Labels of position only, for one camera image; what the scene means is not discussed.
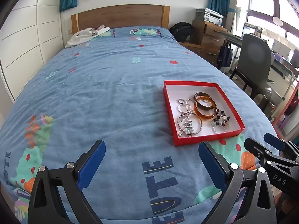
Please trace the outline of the dark olive bangle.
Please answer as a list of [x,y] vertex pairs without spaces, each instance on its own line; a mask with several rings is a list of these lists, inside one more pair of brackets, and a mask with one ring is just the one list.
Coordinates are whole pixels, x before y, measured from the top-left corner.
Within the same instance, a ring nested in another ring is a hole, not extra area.
[[207,99],[210,98],[210,95],[203,92],[197,92],[194,94],[194,100],[196,100],[198,97],[204,97],[203,99],[201,99],[201,101],[208,102]]

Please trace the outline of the silver wristwatch green dial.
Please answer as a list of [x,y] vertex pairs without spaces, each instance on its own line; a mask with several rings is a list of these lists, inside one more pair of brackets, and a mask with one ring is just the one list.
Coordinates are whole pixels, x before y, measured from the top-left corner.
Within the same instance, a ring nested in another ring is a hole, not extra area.
[[194,128],[191,120],[187,121],[186,127],[184,128],[184,132],[188,137],[193,136]]

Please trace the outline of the large thin silver bangle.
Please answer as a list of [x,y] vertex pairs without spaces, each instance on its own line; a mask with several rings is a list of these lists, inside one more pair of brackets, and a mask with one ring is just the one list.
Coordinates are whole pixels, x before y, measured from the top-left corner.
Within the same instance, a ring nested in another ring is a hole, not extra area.
[[178,136],[186,136],[188,137],[185,132],[184,128],[186,127],[187,121],[191,120],[194,128],[193,136],[197,135],[200,133],[202,130],[202,120],[194,113],[192,114],[181,114],[177,119],[176,119],[176,124],[178,127]]

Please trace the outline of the wooden drawer cabinet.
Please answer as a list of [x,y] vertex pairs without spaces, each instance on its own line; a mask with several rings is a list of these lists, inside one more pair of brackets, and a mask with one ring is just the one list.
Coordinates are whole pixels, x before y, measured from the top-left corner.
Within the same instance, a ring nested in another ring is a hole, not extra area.
[[193,20],[192,25],[194,31],[189,41],[179,42],[179,44],[215,66],[227,30],[211,22],[200,20]]

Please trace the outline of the black backpack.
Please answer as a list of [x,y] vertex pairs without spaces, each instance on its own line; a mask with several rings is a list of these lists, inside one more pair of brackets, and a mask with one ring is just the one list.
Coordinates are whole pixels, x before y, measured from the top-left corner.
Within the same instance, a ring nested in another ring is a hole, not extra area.
[[179,22],[169,29],[170,33],[178,42],[186,42],[191,38],[194,26],[187,22]]

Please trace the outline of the twisted silver hoop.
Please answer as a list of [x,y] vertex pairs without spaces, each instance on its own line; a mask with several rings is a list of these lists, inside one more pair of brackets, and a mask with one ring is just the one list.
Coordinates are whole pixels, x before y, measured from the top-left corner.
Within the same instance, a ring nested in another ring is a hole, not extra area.
[[215,124],[212,126],[212,130],[215,134],[226,133],[226,128],[222,125]]
[[192,114],[194,102],[191,99],[184,100],[182,98],[177,100],[177,110],[180,114]]

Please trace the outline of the dark office chair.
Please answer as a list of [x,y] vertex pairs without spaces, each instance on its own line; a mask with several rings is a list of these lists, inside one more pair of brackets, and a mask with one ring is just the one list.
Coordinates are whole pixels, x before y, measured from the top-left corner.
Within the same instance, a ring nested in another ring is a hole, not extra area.
[[243,89],[245,90],[247,86],[251,88],[251,99],[257,95],[264,96],[265,99],[261,101],[260,106],[266,106],[273,94],[268,83],[273,60],[274,54],[265,41],[252,34],[243,36],[239,60],[230,79],[235,75],[242,79],[245,82]]

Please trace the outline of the white garment on bed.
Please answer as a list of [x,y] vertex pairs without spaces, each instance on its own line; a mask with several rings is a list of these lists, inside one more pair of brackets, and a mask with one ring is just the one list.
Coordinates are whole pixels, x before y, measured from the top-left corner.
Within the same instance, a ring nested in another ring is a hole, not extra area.
[[86,28],[80,30],[72,35],[72,37],[66,42],[65,48],[71,48],[80,44],[86,43],[110,30],[109,27],[101,25],[98,28]]

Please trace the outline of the red jewelry box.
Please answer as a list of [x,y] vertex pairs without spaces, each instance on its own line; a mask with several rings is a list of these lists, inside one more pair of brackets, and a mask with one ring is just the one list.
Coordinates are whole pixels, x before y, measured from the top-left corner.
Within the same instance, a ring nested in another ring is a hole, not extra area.
[[[179,117],[180,113],[177,110],[177,100],[180,98],[184,100],[192,99],[194,94],[197,92],[203,92],[210,95],[216,102],[217,107],[223,110],[225,114],[230,117],[229,122],[225,127],[226,133],[215,134],[212,130],[210,121],[203,120],[202,130],[199,134],[191,138],[186,136],[178,136],[176,119]],[[163,93],[175,146],[190,145],[200,143],[202,141],[215,141],[230,138],[239,135],[245,130],[245,124],[243,123],[240,115],[217,83],[166,80],[164,81]]]

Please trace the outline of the desk by window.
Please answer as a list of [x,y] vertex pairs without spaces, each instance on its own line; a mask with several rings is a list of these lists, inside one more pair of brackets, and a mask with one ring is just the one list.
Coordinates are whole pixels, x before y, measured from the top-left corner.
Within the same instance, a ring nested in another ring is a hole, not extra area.
[[[233,35],[232,33],[226,32],[226,34],[224,35],[227,42],[236,45],[238,48],[241,49],[242,47],[242,41],[243,41],[243,37],[240,38],[236,35]],[[275,59],[272,62],[272,65],[270,67],[270,69],[274,69],[277,73],[279,73],[282,77],[287,77],[290,76],[290,82],[289,82],[289,86],[291,87],[293,82],[296,80],[294,73],[288,68],[286,67],[285,64],[283,64],[282,62],[278,61]],[[270,79],[268,79],[268,83],[273,84],[274,82]]]

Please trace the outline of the white printer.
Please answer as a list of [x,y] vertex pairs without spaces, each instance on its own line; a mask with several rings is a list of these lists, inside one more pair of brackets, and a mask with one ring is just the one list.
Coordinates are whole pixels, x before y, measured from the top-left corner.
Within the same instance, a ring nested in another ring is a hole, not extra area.
[[211,22],[215,25],[222,26],[224,16],[208,8],[196,9],[195,19],[199,21]]

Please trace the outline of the white wardrobe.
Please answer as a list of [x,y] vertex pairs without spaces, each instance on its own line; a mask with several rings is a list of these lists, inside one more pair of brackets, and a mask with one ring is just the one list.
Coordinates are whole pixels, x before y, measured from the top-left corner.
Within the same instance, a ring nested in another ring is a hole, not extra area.
[[63,48],[59,2],[19,0],[1,28],[1,73],[12,101]]

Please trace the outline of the blue patterned bedspread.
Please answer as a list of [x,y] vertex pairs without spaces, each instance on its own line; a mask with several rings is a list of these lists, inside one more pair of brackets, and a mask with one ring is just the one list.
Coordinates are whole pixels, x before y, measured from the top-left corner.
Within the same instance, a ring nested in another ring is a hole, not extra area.
[[220,190],[198,145],[176,147],[163,94],[167,80],[217,83],[245,124],[212,142],[228,162],[253,170],[246,138],[275,131],[225,74],[160,27],[117,28],[60,51],[29,81],[1,128],[1,184],[27,223],[38,169],[76,161],[97,140],[104,159],[84,195],[104,223],[199,223]]

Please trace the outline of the amber bangle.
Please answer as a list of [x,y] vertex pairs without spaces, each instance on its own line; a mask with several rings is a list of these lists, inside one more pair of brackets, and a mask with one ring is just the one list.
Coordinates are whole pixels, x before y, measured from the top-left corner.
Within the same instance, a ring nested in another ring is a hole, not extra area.
[[[208,101],[213,106],[212,107],[212,109],[214,110],[213,114],[211,114],[211,115],[204,115],[204,114],[202,114],[198,110],[197,103],[198,103],[198,101],[202,101],[202,100]],[[208,97],[208,96],[199,96],[194,101],[194,112],[201,119],[212,119],[212,118],[214,118],[217,115],[217,105],[216,105],[216,103],[214,102],[214,100],[211,97]]]

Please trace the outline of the navy tote bag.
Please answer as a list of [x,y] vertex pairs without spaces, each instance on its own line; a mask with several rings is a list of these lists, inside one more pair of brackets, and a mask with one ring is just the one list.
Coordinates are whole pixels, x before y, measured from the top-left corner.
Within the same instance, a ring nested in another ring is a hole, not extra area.
[[233,50],[228,46],[221,46],[219,51],[219,55],[217,58],[217,68],[221,69],[221,67],[228,68],[231,65],[233,58]]

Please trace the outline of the wooden headboard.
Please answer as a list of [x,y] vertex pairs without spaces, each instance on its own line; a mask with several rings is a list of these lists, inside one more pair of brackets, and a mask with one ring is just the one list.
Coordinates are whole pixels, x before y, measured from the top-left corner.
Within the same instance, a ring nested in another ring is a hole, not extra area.
[[72,33],[105,25],[110,28],[129,26],[160,26],[168,28],[170,7],[129,4],[92,9],[71,15]]

